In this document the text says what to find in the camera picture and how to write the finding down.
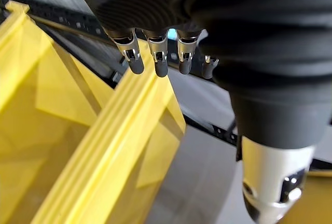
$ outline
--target yellow plastic bin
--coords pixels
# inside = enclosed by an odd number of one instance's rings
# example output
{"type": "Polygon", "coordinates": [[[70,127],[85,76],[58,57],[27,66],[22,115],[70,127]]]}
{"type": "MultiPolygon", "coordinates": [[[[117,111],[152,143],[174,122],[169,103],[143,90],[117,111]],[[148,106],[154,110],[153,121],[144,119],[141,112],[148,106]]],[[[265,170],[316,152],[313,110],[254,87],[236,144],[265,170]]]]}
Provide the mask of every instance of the yellow plastic bin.
{"type": "Polygon", "coordinates": [[[0,26],[0,223],[144,223],[185,132],[168,77],[113,90],[9,2],[0,26]]]}

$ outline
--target yellow bin divider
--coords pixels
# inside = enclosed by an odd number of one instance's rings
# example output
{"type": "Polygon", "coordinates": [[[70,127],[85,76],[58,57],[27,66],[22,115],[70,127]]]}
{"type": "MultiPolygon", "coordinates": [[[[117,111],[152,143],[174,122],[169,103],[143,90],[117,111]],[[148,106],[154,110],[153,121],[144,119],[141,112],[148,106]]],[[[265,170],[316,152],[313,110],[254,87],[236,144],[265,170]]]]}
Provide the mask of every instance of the yellow bin divider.
{"type": "Polygon", "coordinates": [[[0,223],[144,223],[185,132],[168,77],[115,90],[8,2],[0,25],[0,223]]]}

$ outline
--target gray floor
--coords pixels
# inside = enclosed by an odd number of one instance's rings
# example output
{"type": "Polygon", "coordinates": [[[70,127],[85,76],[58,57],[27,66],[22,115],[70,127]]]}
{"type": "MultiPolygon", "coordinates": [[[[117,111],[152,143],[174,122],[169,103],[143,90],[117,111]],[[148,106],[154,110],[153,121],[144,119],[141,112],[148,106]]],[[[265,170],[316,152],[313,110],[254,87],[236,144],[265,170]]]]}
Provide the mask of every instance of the gray floor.
{"type": "MultiPolygon", "coordinates": [[[[42,0],[90,12],[83,0],[42,0]]],[[[212,83],[170,70],[178,101],[198,116],[227,127],[233,112],[226,91],[212,83]]],[[[316,156],[332,161],[329,127],[316,156]]],[[[191,127],[182,141],[147,218],[147,224],[249,223],[241,193],[241,163],[235,148],[191,127]]]]}

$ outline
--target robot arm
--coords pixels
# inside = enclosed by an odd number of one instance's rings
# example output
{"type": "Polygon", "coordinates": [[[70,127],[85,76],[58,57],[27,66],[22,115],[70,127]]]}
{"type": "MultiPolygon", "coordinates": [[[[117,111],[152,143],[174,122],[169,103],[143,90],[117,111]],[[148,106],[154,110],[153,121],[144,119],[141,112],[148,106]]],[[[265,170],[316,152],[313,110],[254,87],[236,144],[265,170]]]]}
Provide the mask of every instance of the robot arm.
{"type": "Polygon", "coordinates": [[[158,76],[167,31],[177,29],[180,71],[199,43],[203,75],[230,93],[243,160],[243,195],[257,223],[275,223],[298,200],[332,112],[332,0],[86,0],[134,73],[143,30],[158,76]]]}

